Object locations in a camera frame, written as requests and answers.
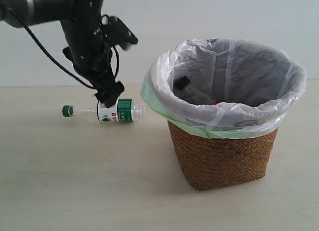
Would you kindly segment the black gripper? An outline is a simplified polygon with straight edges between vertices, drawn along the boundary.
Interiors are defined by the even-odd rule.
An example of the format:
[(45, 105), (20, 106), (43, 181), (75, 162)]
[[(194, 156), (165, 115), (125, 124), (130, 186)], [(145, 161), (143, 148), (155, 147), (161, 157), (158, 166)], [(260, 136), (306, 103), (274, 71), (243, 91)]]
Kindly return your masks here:
[(111, 108), (125, 87), (115, 81), (111, 45), (102, 32), (101, 20), (100, 14), (74, 15), (60, 20), (68, 45), (63, 54), (72, 62), (75, 72), (97, 90), (95, 98), (106, 108)]

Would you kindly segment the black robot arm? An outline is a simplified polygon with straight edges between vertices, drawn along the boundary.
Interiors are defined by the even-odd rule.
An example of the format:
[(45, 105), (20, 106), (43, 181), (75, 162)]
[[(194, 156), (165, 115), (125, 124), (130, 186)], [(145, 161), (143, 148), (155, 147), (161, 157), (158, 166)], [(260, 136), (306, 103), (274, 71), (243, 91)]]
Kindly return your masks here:
[[(102, 14), (103, 0), (0, 0), (0, 19), (15, 28), (24, 28), (42, 52), (62, 71), (85, 87), (96, 90), (96, 99), (107, 108), (124, 92), (116, 80), (112, 55), (116, 46), (127, 50), (138, 39), (116, 16)], [(72, 74), (44, 48), (30, 26), (59, 21), (67, 47), (62, 52), (71, 61)]]

